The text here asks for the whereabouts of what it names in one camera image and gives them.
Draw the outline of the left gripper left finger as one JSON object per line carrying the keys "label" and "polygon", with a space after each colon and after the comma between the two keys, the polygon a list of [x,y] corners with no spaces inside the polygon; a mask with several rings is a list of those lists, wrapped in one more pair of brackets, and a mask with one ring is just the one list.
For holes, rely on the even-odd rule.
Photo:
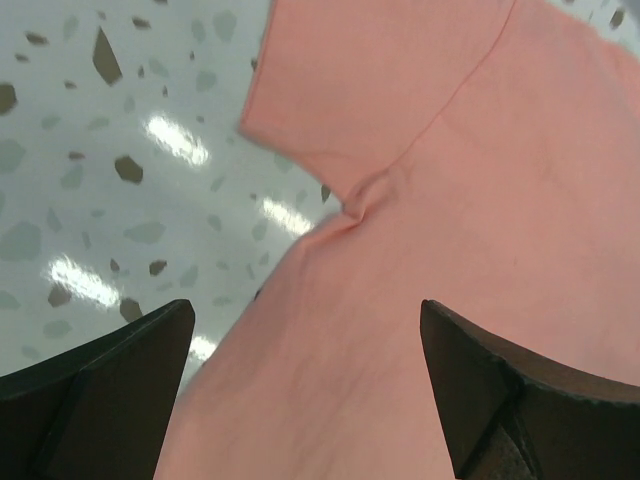
{"label": "left gripper left finger", "polygon": [[2,376],[2,478],[153,478],[194,325],[191,303],[173,300]]}

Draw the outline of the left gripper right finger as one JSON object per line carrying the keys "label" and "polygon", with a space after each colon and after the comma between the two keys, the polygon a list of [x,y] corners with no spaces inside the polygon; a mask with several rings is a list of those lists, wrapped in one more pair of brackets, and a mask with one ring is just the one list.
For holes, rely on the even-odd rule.
{"label": "left gripper right finger", "polygon": [[541,356],[444,305],[420,335],[458,479],[636,479],[639,389]]}

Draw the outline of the pink t shirt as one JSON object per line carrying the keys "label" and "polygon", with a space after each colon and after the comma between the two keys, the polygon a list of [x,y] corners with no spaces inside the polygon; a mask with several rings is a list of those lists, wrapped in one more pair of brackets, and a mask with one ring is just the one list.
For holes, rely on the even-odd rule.
{"label": "pink t shirt", "polygon": [[544,1],[277,1],[242,132],[342,211],[178,401],[160,479],[448,479],[437,300],[639,379],[639,63]]}

